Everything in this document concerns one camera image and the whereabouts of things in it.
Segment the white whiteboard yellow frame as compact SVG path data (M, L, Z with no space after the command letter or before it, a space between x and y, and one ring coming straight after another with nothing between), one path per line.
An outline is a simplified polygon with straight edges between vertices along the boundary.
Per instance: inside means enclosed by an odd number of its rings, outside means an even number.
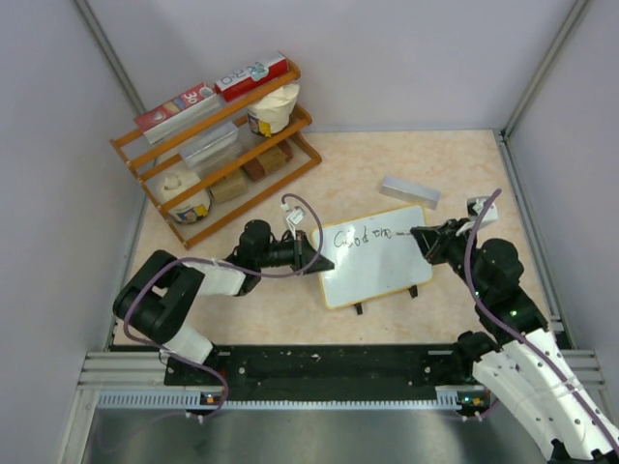
M395 235L425 224L424 208L411 205L314 230L321 254L335 264L319 274L325 305L338 309L430 281L432 267L415 239Z

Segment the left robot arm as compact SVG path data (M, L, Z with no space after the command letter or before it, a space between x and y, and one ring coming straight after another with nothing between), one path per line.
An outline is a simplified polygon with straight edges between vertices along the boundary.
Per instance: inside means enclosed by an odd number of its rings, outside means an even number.
M304 231L287 230L277 239L268 222L255 219L218 264L182 261L167 251L155 251L117 295L112 313L142 335L140 342L185 362L196 382L222 381L215 345L187 322L194 300L245 296L264 277L263 269L280 267L288 267L291 276L302 276L332 271L335 264L310 244Z

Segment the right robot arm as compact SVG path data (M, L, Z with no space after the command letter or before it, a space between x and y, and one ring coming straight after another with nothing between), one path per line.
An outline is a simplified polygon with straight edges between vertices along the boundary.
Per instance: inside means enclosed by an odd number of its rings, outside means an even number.
M618 428L582 386L521 288L516 247L504 239L479 244L468 225L465 218L450 219L410 231L430 265L448 265L467 285L484 327L453 344L454 375L488 388L547 462L617 462Z

